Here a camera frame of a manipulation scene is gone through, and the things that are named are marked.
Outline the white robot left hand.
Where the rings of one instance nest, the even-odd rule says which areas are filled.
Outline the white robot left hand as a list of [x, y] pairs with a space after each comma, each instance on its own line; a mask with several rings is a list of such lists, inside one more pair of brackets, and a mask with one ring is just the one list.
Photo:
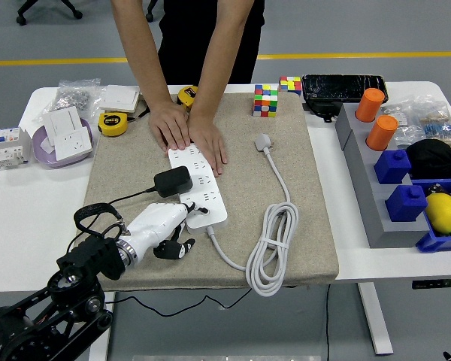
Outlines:
[[187, 215], [193, 211], [208, 214], [206, 208], [190, 203], [153, 203], [146, 207], [129, 225], [129, 235], [117, 241], [117, 247], [126, 267], [136, 266], [146, 251], [160, 259], [181, 259], [195, 243], [193, 238], [180, 243], [178, 238]]

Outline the person's left hand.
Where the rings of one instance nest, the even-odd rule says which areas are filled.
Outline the person's left hand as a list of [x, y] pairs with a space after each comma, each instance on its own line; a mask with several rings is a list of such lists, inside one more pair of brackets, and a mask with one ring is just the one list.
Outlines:
[[188, 120], [189, 137], [208, 161], [213, 175], [219, 177], [228, 163], [226, 145], [221, 131], [210, 115], [191, 112]]

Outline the person's right hand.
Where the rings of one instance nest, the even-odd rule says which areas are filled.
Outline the person's right hand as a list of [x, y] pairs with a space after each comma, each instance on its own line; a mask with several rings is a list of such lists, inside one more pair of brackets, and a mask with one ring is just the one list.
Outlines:
[[187, 120], [185, 109], [172, 101], [150, 106], [150, 131], [162, 151], [183, 150], [190, 145]]

